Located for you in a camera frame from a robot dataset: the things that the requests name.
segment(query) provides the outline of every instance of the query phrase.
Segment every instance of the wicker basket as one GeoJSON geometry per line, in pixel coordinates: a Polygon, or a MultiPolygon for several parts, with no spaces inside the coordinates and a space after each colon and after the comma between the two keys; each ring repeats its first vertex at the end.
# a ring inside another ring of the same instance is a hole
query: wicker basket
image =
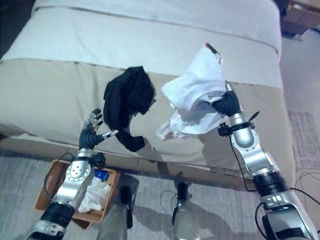
{"type": "MultiPolygon", "coordinates": [[[[58,160],[53,160],[50,168],[48,169],[49,172],[49,170],[53,167],[47,178],[47,192],[51,196],[54,196],[56,194],[59,187],[64,182],[64,179],[66,177],[66,170],[70,165],[70,162],[68,161],[57,161],[58,160]]],[[[91,223],[100,223],[104,219],[110,209],[112,199],[117,193],[117,184],[119,181],[120,173],[110,168],[104,168],[103,170],[109,174],[106,183],[110,185],[110,190],[105,201],[105,207],[100,211],[92,210],[85,213],[76,212],[72,217],[72,221],[82,229],[87,229],[91,225],[91,223]]],[[[34,209],[42,212],[46,210],[50,204],[50,200],[45,193],[44,186],[45,185],[43,183],[34,205],[34,209]]]]}

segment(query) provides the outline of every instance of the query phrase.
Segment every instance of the beige bedspread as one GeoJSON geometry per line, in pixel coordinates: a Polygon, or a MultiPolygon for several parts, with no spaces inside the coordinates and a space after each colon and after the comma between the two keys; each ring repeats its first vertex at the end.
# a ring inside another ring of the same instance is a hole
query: beige bedspread
{"type": "MultiPolygon", "coordinates": [[[[103,108],[104,91],[109,81],[123,69],[88,63],[34,59],[7,60],[0,64],[0,132],[8,136],[29,134],[34,138],[76,146],[83,122],[93,109],[103,108]]],[[[156,102],[145,114],[132,118],[130,132],[144,136],[146,147],[133,153],[115,137],[97,150],[112,155],[186,165],[238,170],[227,137],[215,129],[199,138],[162,141],[156,130],[172,115],[161,87],[173,76],[150,73],[156,89],[156,102]]],[[[262,147],[271,153],[289,183],[294,181],[294,157],[283,92],[274,87],[234,84],[238,98],[254,120],[262,147]]],[[[103,124],[100,132],[108,130],[103,124]]]]}

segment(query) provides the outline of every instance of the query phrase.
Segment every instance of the white cloth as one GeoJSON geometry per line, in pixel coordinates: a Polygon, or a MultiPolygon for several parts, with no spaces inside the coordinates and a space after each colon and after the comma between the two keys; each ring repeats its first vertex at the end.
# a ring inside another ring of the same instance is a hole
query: white cloth
{"type": "Polygon", "coordinates": [[[87,213],[91,210],[100,211],[104,209],[109,190],[109,184],[102,182],[100,178],[94,176],[92,182],[86,190],[78,212],[87,213]]]}
{"type": "Polygon", "coordinates": [[[271,0],[37,0],[34,9],[2,60],[143,66],[180,76],[210,41],[225,59],[226,80],[283,89],[271,0]]]}
{"type": "Polygon", "coordinates": [[[281,52],[279,10],[272,0],[37,0],[39,8],[67,7],[231,34],[281,52]]]}
{"type": "Polygon", "coordinates": [[[178,138],[205,134],[219,126],[224,115],[210,106],[226,92],[219,63],[221,56],[203,46],[185,73],[162,87],[175,112],[157,131],[161,139],[168,139],[171,133],[178,138]]]}

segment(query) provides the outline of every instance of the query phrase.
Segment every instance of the blue object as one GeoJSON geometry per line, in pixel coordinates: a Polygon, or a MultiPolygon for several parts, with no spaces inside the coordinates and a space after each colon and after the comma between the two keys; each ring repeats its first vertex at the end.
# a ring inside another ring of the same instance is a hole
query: blue object
{"type": "Polygon", "coordinates": [[[95,169],[94,176],[101,179],[102,182],[104,182],[108,179],[109,173],[107,173],[106,171],[100,170],[100,169],[95,169]]]}

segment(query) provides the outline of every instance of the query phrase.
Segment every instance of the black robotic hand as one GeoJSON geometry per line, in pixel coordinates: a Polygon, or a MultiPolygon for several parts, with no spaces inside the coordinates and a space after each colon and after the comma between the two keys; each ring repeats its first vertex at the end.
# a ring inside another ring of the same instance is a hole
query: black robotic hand
{"type": "Polygon", "coordinates": [[[79,149],[93,150],[96,145],[103,140],[112,137],[118,133],[118,130],[111,130],[97,135],[98,128],[102,125],[102,114],[99,108],[93,110],[87,117],[79,138],[79,149]]]}

